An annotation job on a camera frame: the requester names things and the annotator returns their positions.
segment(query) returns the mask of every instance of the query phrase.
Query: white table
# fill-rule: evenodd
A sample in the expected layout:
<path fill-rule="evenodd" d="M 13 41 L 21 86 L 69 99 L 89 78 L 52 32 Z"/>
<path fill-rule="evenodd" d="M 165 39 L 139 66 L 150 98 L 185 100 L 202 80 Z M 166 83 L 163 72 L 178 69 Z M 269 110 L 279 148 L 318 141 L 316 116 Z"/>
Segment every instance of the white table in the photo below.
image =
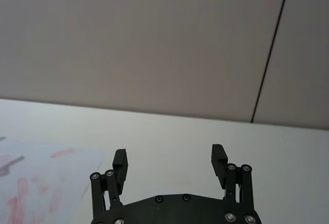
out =
<path fill-rule="evenodd" d="M 107 150 L 101 173 L 112 167 L 115 150 L 126 148 L 124 204 L 158 194 L 222 198 L 210 162 L 211 145 L 220 143 L 229 162 L 253 167 L 264 224 L 328 222 L 328 131 L 0 100 L 3 135 Z M 89 188 L 71 223 L 91 219 Z"/>

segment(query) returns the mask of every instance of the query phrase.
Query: screw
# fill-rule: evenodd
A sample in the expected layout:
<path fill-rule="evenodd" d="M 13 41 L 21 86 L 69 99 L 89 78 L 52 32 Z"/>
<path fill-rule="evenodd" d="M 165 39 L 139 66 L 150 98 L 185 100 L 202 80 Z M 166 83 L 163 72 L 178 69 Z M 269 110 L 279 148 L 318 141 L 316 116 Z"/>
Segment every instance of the screw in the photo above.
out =
<path fill-rule="evenodd" d="M 114 172 L 111 170 L 111 171 L 108 171 L 107 173 L 106 173 L 106 175 L 108 175 L 108 176 L 112 176 L 114 174 Z"/>
<path fill-rule="evenodd" d="M 161 202 L 163 202 L 163 197 L 162 196 L 157 196 L 157 197 L 155 197 L 155 201 L 157 203 L 161 203 Z"/>
<path fill-rule="evenodd" d="M 236 216 L 233 213 L 226 213 L 225 219 L 229 222 L 234 222 L 236 220 Z"/>
<path fill-rule="evenodd" d="M 235 169 L 235 165 L 234 164 L 228 164 L 228 168 L 231 169 L 231 170 L 234 170 Z"/>
<path fill-rule="evenodd" d="M 98 174 L 93 174 L 93 175 L 92 175 L 92 179 L 97 179 L 98 177 L 99 177 Z"/>
<path fill-rule="evenodd" d="M 187 194 L 183 195 L 183 200 L 186 202 L 190 201 L 191 200 L 190 195 L 187 195 Z"/>
<path fill-rule="evenodd" d="M 256 223 L 256 219 L 251 215 L 246 215 L 245 220 L 248 224 L 255 224 Z"/>
<path fill-rule="evenodd" d="M 248 166 L 248 165 L 244 165 L 242 168 L 244 171 L 250 171 L 250 169 L 251 169 L 250 166 Z"/>
<path fill-rule="evenodd" d="M 121 218 L 118 218 L 118 219 L 113 221 L 113 224 L 124 224 L 124 220 L 121 219 Z"/>

